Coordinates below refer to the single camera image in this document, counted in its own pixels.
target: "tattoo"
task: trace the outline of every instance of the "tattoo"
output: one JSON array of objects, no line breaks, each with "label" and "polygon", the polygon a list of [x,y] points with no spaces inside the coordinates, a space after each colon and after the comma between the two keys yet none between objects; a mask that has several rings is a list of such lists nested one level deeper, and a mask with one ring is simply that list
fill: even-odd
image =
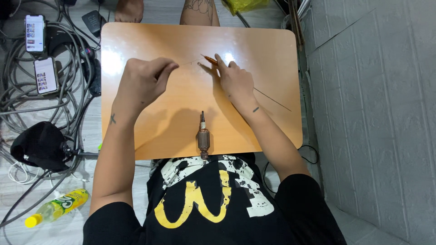
[{"label": "tattoo", "polygon": [[202,14],[207,14],[212,25],[213,12],[213,0],[185,0],[183,10],[192,9]]},{"label": "tattoo", "polygon": [[113,122],[113,124],[116,124],[116,121],[115,121],[115,113],[112,114],[112,115],[110,115],[110,122],[109,122],[109,125],[111,125],[112,122]]}]

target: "smartphone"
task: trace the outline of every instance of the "smartphone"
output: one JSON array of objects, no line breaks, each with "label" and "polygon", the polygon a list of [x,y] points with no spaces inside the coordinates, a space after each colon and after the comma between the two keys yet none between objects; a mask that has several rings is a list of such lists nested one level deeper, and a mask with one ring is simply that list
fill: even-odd
[{"label": "smartphone", "polygon": [[45,52],[45,17],[44,15],[26,15],[26,51],[29,53]]},{"label": "smartphone", "polygon": [[33,62],[35,68],[36,85],[38,94],[49,94],[59,91],[58,73],[56,72],[55,59],[42,58]]}]

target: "finger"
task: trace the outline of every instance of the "finger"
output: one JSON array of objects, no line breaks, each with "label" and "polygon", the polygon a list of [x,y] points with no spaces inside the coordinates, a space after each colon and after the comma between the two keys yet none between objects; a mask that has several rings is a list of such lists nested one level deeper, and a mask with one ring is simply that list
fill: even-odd
[{"label": "finger", "polygon": [[177,63],[173,62],[173,63],[167,65],[162,70],[159,78],[157,79],[157,87],[161,92],[164,92],[166,90],[168,78],[170,78],[170,74],[177,68],[179,68],[179,65]]},{"label": "finger", "polygon": [[218,54],[215,54],[215,59],[217,59],[218,62],[218,70],[220,71],[220,74],[222,71],[224,71],[227,66],[224,64],[224,61],[222,61],[221,57]]},{"label": "finger", "polygon": [[230,68],[238,68],[238,69],[240,69],[239,66],[238,66],[234,61],[231,61],[231,62],[228,64],[228,66],[229,66]]},{"label": "finger", "polygon": [[157,58],[152,61],[150,61],[150,69],[149,72],[151,72],[151,75],[153,77],[158,77],[159,73],[162,72],[162,70],[169,64],[174,63],[172,59],[169,58]]}]

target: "yellow bottle cap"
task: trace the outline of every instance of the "yellow bottle cap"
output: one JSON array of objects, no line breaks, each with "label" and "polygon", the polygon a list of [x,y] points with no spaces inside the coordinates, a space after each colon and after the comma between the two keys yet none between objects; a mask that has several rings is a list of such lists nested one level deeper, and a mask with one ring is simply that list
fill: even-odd
[{"label": "yellow bottle cap", "polygon": [[27,226],[27,228],[35,227],[37,224],[42,222],[42,215],[41,214],[34,214],[26,219],[24,224]]}]

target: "yellow plastic bag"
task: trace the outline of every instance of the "yellow plastic bag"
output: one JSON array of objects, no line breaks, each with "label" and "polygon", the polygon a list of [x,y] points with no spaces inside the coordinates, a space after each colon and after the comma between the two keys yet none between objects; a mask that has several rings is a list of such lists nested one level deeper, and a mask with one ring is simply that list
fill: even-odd
[{"label": "yellow plastic bag", "polygon": [[269,3],[269,0],[223,0],[223,1],[224,1],[224,6],[226,5],[227,2],[229,10],[233,16],[236,15],[236,12],[247,12],[255,8],[265,7]]}]

